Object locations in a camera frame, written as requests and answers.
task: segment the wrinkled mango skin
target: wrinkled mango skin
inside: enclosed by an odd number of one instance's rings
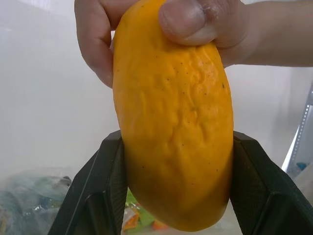
[[[141,0],[114,38],[113,97],[129,188],[158,220],[199,231],[223,216],[233,158],[230,88],[213,43],[184,47]]]

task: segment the plastic bag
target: plastic bag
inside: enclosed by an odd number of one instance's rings
[[[71,179],[62,169],[14,175],[0,184],[0,235],[46,235]]]

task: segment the plastic wrapper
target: plastic wrapper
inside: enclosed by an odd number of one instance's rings
[[[0,183],[0,235],[46,235],[71,179],[62,169],[40,169]]]
[[[155,219],[144,210],[136,201],[130,190],[128,190],[123,233],[125,235],[182,235],[187,232],[174,230]],[[224,216],[215,225],[208,229],[195,232],[196,235],[242,235],[236,215],[231,203],[228,204]]]

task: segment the human hand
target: human hand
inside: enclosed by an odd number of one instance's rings
[[[111,30],[138,0],[75,0],[77,37],[82,56],[100,80],[112,87]],[[183,45],[214,40],[224,66],[249,54],[250,15],[240,0],[167,0],[159,11],[165,35]]]

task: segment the mango skin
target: mango skin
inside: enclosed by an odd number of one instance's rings
[[[218,222],[229,201],[232,102],[213,43],[185,47],[163,35],[164,2],[137,2],[116,29],[114,105],[134,197],[163,223],[194,232]]]

